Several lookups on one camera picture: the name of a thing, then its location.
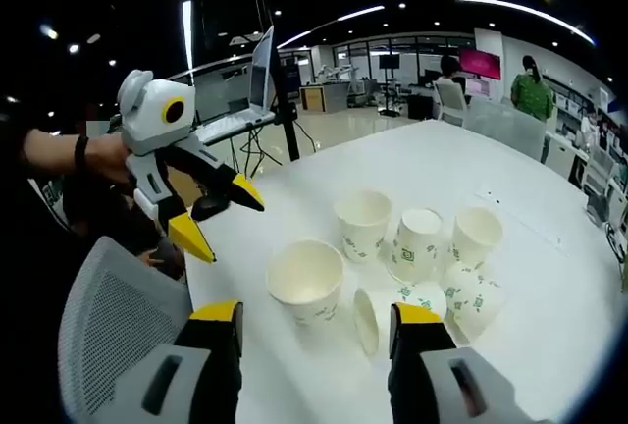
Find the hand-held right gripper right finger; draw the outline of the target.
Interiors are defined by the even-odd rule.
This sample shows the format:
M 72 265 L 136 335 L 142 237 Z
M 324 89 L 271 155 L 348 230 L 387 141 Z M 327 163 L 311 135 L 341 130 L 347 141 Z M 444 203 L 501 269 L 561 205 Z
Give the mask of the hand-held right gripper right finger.
M 388 390 L 395 423 L 532 423 L 512 384 L 471 347 L 455 345 L 442 318 L 391 305 Z

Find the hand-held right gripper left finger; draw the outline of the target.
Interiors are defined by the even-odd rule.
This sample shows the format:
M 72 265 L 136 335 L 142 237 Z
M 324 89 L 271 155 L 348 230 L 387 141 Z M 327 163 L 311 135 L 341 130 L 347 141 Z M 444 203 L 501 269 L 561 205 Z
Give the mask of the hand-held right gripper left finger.
M 159 344 L 117 380 L 98 423 L 234 423 L 242 386 L 243 303 L 194 311 L 173 344 Z

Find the person's left hand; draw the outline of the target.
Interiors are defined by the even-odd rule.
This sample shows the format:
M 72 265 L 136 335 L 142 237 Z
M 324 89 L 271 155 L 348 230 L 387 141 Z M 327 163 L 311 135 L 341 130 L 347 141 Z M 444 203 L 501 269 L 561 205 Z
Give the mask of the person's left hand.
M 91 138 L 84 150 L 84 161 L 90 172 L 114 183 L 126 184 L 130 181 L 126 165 L 129 155 L 122 136 L 116 132 Z

